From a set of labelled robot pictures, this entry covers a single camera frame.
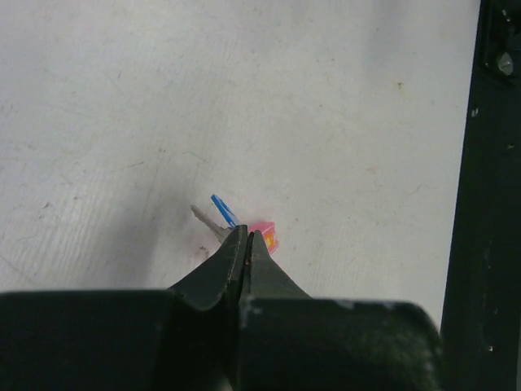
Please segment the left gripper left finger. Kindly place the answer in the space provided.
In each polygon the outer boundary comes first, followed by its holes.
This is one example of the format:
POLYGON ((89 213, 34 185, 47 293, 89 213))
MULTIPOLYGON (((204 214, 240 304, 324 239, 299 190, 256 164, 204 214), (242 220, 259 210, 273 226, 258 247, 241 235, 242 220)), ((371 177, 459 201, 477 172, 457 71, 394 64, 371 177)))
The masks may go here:
POLYGON ((243 287, 247 260, 247 227, 234 228, 219 249, 169 288, 189 307, 207 312, 235 305, 243 287))

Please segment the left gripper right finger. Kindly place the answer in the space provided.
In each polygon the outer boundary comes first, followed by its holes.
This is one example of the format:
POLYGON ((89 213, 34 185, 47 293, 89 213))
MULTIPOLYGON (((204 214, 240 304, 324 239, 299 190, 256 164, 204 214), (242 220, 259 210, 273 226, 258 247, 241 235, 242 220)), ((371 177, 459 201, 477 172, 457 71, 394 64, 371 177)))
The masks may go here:
POLYGON ((259 231, 248 236, 247 259, 243 269, 241 299, 310 299, 272 259, 259 231))

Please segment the pink keychain charm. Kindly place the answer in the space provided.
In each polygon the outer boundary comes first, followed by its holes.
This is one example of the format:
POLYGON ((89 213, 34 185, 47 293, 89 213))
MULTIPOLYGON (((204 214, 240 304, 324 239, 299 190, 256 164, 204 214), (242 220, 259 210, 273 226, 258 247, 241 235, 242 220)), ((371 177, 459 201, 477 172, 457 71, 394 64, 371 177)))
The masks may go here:
POLYGON ((270 255, 272 255, 279 247, 280 242, 277 237, 274 222, 256 222, 248 226, 249 232, 259 231, 265 241, 266 248, 270 255))

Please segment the silver key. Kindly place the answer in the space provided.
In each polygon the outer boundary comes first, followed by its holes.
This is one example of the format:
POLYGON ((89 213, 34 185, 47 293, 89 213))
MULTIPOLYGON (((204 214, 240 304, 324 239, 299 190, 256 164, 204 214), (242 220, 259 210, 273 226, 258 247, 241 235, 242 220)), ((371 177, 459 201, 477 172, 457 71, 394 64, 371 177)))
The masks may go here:
POLYGON ((190 206, 190 210, 195 217, 217 237, 220 244, 226 240, 230 234, 230 228, 224 228, 223 226, 218 225, 206 213, 193 204, 190 206))

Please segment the blue capped key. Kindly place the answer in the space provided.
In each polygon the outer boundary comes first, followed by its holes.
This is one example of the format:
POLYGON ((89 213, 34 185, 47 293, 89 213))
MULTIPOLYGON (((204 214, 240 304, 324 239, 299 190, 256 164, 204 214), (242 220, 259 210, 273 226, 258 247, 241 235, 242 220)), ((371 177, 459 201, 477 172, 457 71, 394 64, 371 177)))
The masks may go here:
POLYGON ((225 219, 227 224, 230 226, 230 228, 235 228, 237 225, 240 224, 239 219, 236 217, 236 215, 232 212, 232 210, 227 206, 227 204, 223 201, 222 198, 220 198, 217 195, 211 196, 212 202, 215 204, 219 212, 221 213, 222 217, 225 219))

